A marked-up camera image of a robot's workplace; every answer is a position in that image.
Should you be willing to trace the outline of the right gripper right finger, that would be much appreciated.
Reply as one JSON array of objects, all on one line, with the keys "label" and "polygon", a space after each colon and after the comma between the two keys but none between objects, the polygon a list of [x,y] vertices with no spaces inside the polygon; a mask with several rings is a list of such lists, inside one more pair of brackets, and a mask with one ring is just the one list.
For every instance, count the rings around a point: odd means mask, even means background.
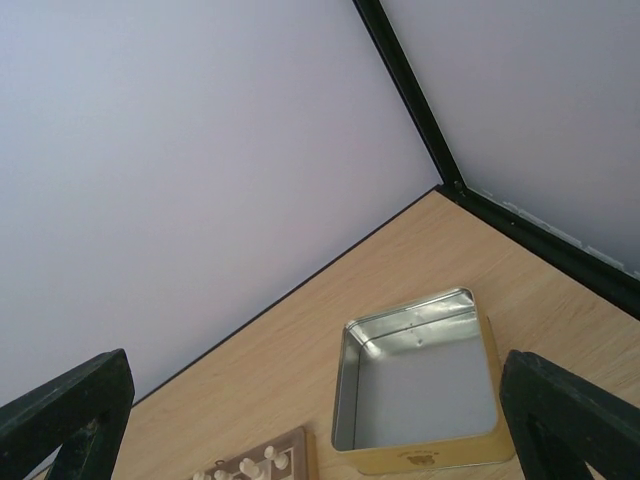
[{"label": "right gripper right finger", "polygon": [[639,477],[639,409],[532,353],[509,352],[500,402],[527,479]]}]

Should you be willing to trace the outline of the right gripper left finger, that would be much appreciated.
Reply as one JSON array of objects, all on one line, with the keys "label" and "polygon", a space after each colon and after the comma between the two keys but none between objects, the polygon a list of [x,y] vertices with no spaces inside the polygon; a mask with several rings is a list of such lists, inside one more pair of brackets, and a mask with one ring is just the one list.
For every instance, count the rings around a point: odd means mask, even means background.
[{"label": "right gripper left finger", "polygon": [[101,353],[1,407],[1,477],[24,479],[52,453],[48,479],[109,479],[135,388],[122,349]]}]

